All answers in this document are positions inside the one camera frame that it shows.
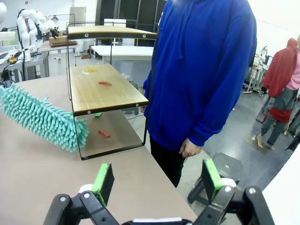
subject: white wall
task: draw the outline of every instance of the white wall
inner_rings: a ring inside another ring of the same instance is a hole
[[[7,17],[1,24],[2,27],[16,26],[18,13],[21,9],[34,9],[48,17],[55,14],[69,14],[70,7],[86,7],[86,21],[95,21],[97,0],[2,0],[7,7]],[[84,49],[87,49],[90,40],[85,40]]]
[[[286,47],[300,33],[299,0],[248,0],[257,19],[258,49],[268,46],[268,55]]]

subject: black metal frame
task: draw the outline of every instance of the black metal frame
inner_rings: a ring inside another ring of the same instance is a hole
[[[90,113],[85,113],[84,112],[78,112],[75,113],[74,112],[74,107],[73,107],[73,101],[72,101],[72,90],[71,90],[71,77],[70,77],[70,61],[69,61],[69,39],[90,39],[90,38],[99,38],[99,34],[95,34],[95,33],[86,33],[83,37],[82,35],[69,35],[68,33],[68,29],[70,25],[76,25],[76,24],[94,24],[94,25],[100,25],[100,23],[97,22],[70,22],[67,24],[67,75],[69,76],[68,80],[68,89],[70,87],[70,95],[69,99],[71,100],[71,105],[72,105],[72,112],[73,112],[73,119],[74,119],[74,124],[75,124],[75,116],[79,116],[79,115],[88,115],[91,113],[101,113],[101,112],[107,112],[107,111],[112,111],[112,110],[118,110],[118,109],[126,109],[126,108],[132,108],[132,107],[137,107],[136,103],[135,104],[129,104],[126,105],[125,107],[123,106],[116,106],[116,107],[112,107],[109,110],[89,110]],[[110,64],[112,64],[112,46],[113,46],[113,38],[135,38],[135,39],[153,39],[155,40],[155,44],[154,44],[154,50],[153,50],[153,61],[152,61],[152,73],[151,73],[151,82],[150,82],[150,91],[149,91],[149,104],[147,104],[147,102],[144,103],[140,103],[138,104],[138,106],[146,106],[148,105],[148,111],[150,111],[150,107],[151,107],[151,97],[152,97],[152,87],[153,87],[153,82],[154,82],[154,75],[155,75],[155,66],[156,66],[156,56],[157,56],[157,50],[158,50],[158,37],[159,37],[159,28],[158,28],[158,33],[157,35],[151,35],[151,34],[141,34],[141,35],[131,35],[131,34],[126,34],[124,36],[119,36],[119,37],[113,37],[113,34],[105,34],[102,35],[101,38],[111,38],[111,58],[110,58]],[[79,142],[78,142],[78,138],[77,138],[77,143],[78,143],[78,149],[79,149],[79,154],[80,154],[80,158],[81,160],[87,160],[87,159],[91,159],[91,158],[97,158],[100,156],[105,156],[105,155],[110,155],[113,153],[117,153],[117,152],[121,152],[121,151],[125,151],[125,150],[129,150],[129,149],[133,149],[133,148],[137,148],[137,147],[141,147],[144,146],[146,143],[146,136],[147,136],[147,126],[148,126],[148,121],[149,121],[149,113],[146,116],[146,122],[145,122],[145,131],[144,131],[144,139],[142,141],[141,144],[135,144],[135,145],[130,145],[127,147],[122,147],[119,149],[114,149],[114,150],[110,150],[107,152],[102,152],[102,153],[98,153],[98,154],[94,154],[94,155],[90,155],[90,156],[86,156],[86,157],[82,157],[81,155],[81,151],[80,151],[80,146],[79,146]]]

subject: wooden shelf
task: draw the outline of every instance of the wooden shelf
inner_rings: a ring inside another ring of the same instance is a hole
[[[82,157],[88,157],[96,154],[107,154],[120,151],[120,149],[141,145],[142,140],[125,118],[121,110],[104,112],[99,118],[94,114],[77,117],[78,119],[86,118],[87,127],[90,133],[87,137],[86,146],[81,151]],[[110,137],[98,134],[101,130]]]
[[[74,116],[149,104],[148,99],[110,64],[71,67],[70,80]],[[112,85],[99,84],[101,81]]]
[[[118,26],[80,26],[68,28],[68,39],[83,38],[138,38],[157,39],[157,34]]]

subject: pink shirt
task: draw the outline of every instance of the pink shirt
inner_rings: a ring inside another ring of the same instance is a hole
[[[300,51],[297,51],[297,64],[295,71],[291,77],[290,82],[286,85],[286,87],[290,90],[298,90],[300,87]]]

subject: workbench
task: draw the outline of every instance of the workbench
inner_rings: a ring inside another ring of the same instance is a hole
[[[66,77],[19,85],[39,99],[48,95],[55,107],[71,111]],[[0,224],[42,224],[53,198],[57,194],[75,196],[82,185],[94,182],[102,163],[112,164],[115,182],[107,208],[119,223],[134,218],[196,219],[144,146],[82,161],[79,152],[62,150],[2,112],[0,124]]]
[[[25,62],[25,79],[32,80],[35,79],[34,69],[32,67],[39,66],[41,71],[41,78],[49,77],[49,63],[48,63],[48,53],[42,52],[41,54],[32,57],[31,61]],[[17,76],[18,70],[22,71],[22,60],[18,60],[15,64],[9,65],[6,69],[14,70],[15,81],[19,82]]]
[[[71,45],[71,46],[69,46],[69,49],[75,49],[78,47],[80,47],[79,44]],[[67,50],[67,47],[66,46],[51,47],[49,45],[49,41],[44,41],[38,49],[39,52],[57,51],[58,75],[62,75],[61,50]]]
[[[110,61],[111,53],[113,61],[151,61],[153,47],[96,45],[91,47],[94,52],[102,56],[102,61]]]

